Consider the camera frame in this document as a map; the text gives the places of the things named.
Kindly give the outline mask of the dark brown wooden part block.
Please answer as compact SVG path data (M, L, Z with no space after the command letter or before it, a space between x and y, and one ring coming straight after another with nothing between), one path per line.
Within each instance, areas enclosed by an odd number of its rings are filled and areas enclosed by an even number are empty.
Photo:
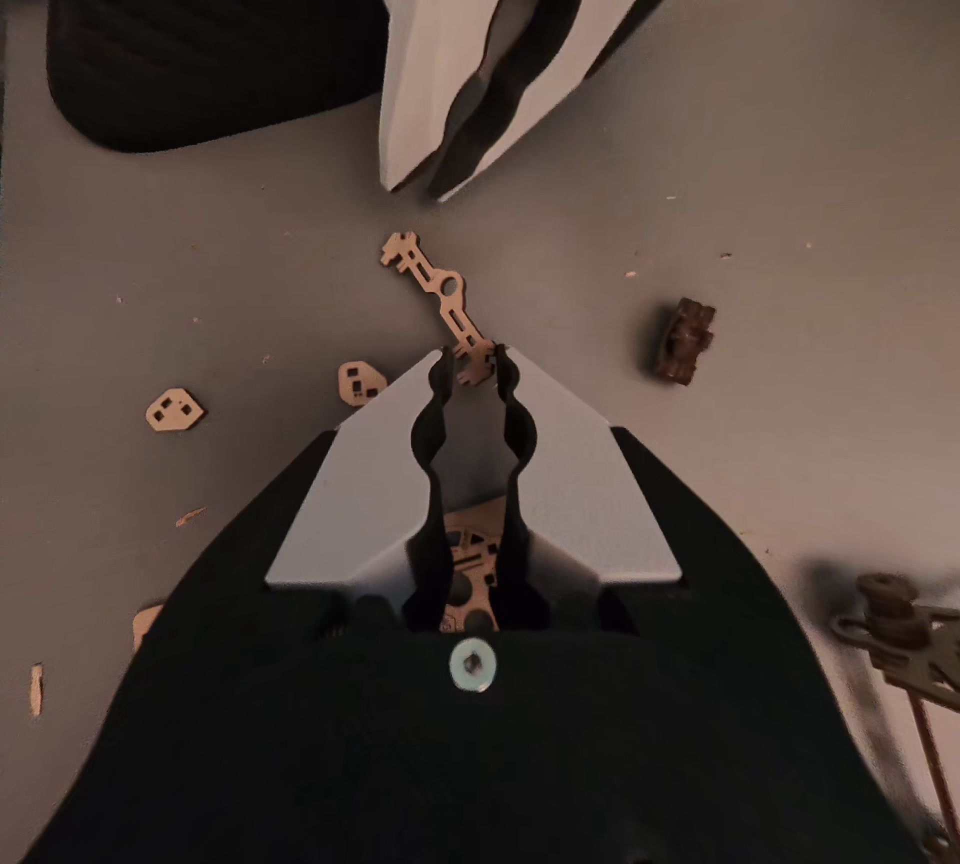
M673 311L659 342L654 376L668 383L689 386L698 360L714 340L716 308L683 297Z

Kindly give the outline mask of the long wooden model part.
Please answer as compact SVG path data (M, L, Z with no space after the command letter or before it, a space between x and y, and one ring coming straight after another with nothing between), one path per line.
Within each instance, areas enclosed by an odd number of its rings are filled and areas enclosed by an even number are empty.
M463 386L479 386L495 372L495 343L484 336L466 309L466 282L456 270L434 266L413 231L390 234L381 248L380 263L409 274L419 288L438 302L438 315L454 335L453 356L462 364L457 379Z

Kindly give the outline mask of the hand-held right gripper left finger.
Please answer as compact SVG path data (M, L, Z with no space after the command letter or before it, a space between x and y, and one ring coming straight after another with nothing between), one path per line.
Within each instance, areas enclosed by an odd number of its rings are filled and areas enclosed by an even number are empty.
M267 586L381 597L414 630L440 628L454 572L433 462L453 378L451 350L430 351L339 426Z

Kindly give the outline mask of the laser-cut wooden parts sheet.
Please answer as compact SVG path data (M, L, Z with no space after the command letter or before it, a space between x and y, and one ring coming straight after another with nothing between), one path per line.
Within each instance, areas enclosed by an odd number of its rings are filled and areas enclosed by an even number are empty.
M267 552L256 542L243 541L236 551L232 523L198 557L174 592L199 575L201 582L225 584L217 569L244 574L260 569L266 585L281 592L327 590L353 602L364 595L384 597L398 613L413 599L418 586L433 587L451 579L438 630L462 633L472 629L498 630L490 591L497 585L496 563L500 532L494 518L503 517L497 499L471 510L435 518L412 534L390 531L376 541L364 527L342 528L318 512L299 514L271 526L275 548Z

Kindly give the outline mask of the small wooden model part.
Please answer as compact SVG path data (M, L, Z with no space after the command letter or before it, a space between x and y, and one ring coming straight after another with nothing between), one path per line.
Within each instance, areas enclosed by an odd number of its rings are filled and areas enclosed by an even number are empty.
M366 361L342 363L337 371L338 394L346 405L363 407L389 386L387 377Z
M147 407L145 420L155 433L180 433L196 426L207 410L185 388L165 390Z

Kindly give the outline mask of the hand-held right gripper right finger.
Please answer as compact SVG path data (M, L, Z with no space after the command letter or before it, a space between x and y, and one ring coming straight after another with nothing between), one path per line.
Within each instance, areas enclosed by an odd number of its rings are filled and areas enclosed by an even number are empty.
M524 356L495 350L504 440L515 457L495 560L502 630L546 628L569 601L667 586L683 572L603 414Z

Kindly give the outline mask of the partly built wooden model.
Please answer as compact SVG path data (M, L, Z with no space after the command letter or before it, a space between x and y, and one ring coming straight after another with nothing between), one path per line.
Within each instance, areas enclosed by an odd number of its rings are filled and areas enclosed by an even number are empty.
M902 575L860 575L856 588L863 615L837 615L830 629L846 646L867 653L883 681L906 694L943 820L942 831L923 846L933 862L957 863L958 810L927 704L959 713L959 612L920 605L917 587Z

